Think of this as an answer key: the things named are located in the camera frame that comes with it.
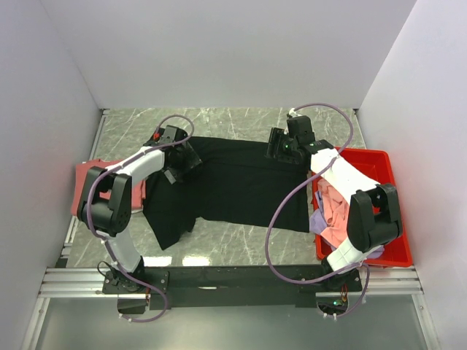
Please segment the black t-shirt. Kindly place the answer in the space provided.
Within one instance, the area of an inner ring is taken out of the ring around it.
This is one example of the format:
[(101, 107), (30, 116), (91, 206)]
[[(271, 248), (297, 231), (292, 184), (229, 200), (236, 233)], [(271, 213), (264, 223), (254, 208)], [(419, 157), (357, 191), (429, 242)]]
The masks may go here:
[(266, 227), (278, 205), (309, 173), (306, 164), (268, 159), (263, 142), (194, 136), (200, 169), (171, 184), (162, 173), (146, 181), (143, 214), (159, 247), (168, 249), (196, 220)]

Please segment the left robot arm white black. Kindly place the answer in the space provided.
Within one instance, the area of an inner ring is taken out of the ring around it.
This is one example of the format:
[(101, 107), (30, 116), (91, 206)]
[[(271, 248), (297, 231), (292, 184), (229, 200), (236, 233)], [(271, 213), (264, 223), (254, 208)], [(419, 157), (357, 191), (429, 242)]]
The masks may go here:
[(160, 174), (169, 184), (183, 182), (201, 165), (188, 142), (192, 133), (168, 125), (157, 128), (152, 138), (132, 156), (110, 167), (91, 167), (86, 173), (77, 217), (101, 239), (115, 267), (123, 271), (120, 284), (126, 291), (141, 291), (146, 283), (143, 258), (131, 239), (132, 191), (136, 184)]

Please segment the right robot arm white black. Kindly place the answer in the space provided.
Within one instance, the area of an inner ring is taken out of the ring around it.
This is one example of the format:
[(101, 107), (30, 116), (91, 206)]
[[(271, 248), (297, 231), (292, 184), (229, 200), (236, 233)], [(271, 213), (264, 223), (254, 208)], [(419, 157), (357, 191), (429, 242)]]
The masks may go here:
[(289, 117), (286, 130), (272, 128), (266, 148), (267, 158), (308, 163), (315, 176), (326, 180), (349, 205), (347, 237), (325, 258), (325, 269), (320, 273), (322, 286), (330, 291), (345, 283), (345, 272), (403, 233), (395, 186), (364, 175), (341, 156), (343, 151), (324, 139), (316, 140), (311, 120), (304, 115)]

